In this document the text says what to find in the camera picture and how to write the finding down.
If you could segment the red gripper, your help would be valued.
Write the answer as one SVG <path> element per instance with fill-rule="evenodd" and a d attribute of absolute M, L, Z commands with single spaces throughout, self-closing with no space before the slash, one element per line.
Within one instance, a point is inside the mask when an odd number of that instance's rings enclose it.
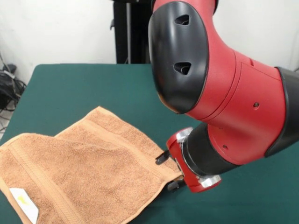
<path fill-rule="evenodd" d="M 212 189 L 221 183 L 219 175 L 198 175 L 188 167 L 183 156 L 183 146 L 192 130 L 192 127 L 188 127 L 173 134 L 166 143 L 168 150 L 156 158 L 155 163 L 161 165 L 171 155 L 182 173 L 179 178 L 168 183 L 168 191 L 176 191 L 183 186 L 187 186 L 192 193 L 199 193 Z"/>

